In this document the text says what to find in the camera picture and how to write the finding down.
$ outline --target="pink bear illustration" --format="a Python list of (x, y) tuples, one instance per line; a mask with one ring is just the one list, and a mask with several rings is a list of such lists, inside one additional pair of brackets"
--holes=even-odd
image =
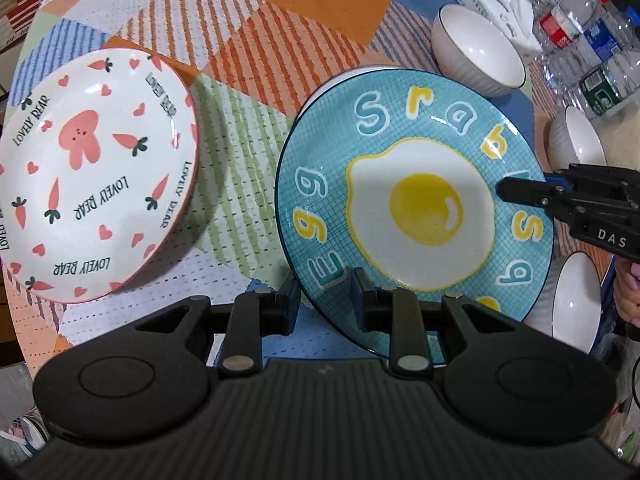
[(98, 125), (98, 112), (85, 110), (71, 117), (60, 131), (60, 148), (69, 151), (69, 165), (72, 170), (82, 167), (82, 156), (95, 164), (100, 158), (100, 145), (95, 137)]

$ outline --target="egg white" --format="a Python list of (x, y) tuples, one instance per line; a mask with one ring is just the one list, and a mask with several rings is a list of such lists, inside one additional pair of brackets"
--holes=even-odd
[[(389, 199), (394, 186), (415, 173), (431, 173), (457, 192), (463, 222), (439, 246), (407, 237), (394, 222)], [(351, 161), (346, 174), (351, 238), (380, 272), (413, 290), (439, 290), (478, 270), (494, 244), (494, 199), (478, 170), (455, 150), (435, 140), (403, 139), (380, 155)], [(447, 203), (449, 209), (455, 206)]]

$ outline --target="egg yolk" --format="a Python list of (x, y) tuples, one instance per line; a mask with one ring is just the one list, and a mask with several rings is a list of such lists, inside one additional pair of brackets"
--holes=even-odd
[(446, 244), (462, 225), (456, 190), (431, 173), (414, 173), (399, 181), (391, 191), (389, 209), (398, 228), (425, 246)]

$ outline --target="patchwork tablecloth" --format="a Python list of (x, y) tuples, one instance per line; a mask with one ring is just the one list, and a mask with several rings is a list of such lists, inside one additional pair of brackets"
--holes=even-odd
[[(292, 118), (321, 83), (348, 68), (396, 64), (437, 72), (431, 22), (453, 0), (51, 0), (37, 13), (11, 88), (9, 115), (50, 72), (98, 48), (161, 56), (190, 87), (200, 121), (200, 171), (179, 227), (125, 290), (91, 303), (41, 301), (6, 276), (18, 339), (35, 372), (56, 352), (180, 300), (229, 302), (287, 272), (274, 221), (274, 176)], [(494, 100), (548, 163), (554, 100), (530, 68), (523, 92)], [(558, 251), (609, 257), (558, 229)], [(266, 355), (367, 353), (302, 308)]]

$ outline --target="pink rimmed plate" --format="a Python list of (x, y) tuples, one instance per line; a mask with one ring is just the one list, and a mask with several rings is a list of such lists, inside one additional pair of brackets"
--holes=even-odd
[(0, 139), (0, 258), (27, 290), (89, 301), (131, 279), (189, 199), (193, 100), (158, 57), (97, 50), (50, 74)]

